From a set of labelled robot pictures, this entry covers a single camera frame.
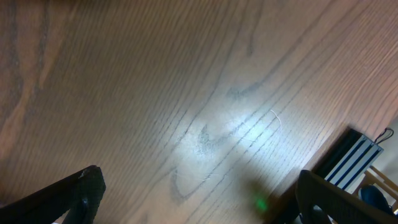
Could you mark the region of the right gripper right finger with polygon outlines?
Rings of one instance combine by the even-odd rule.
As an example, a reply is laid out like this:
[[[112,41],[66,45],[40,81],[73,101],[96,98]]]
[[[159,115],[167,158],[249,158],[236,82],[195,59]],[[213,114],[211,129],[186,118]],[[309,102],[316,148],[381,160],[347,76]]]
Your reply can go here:
[[[397,223],[397,218],[368,205],[309,170],[301,170],[295,195],[303,223]]]

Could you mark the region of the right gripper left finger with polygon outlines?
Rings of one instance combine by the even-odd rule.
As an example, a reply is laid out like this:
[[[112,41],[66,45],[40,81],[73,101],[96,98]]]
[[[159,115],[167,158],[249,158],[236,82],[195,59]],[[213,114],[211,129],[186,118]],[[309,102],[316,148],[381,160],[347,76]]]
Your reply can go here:
[[[102,171],[88,166],[27,197],[1,208],[1,223],[92,224],[106,190]]]

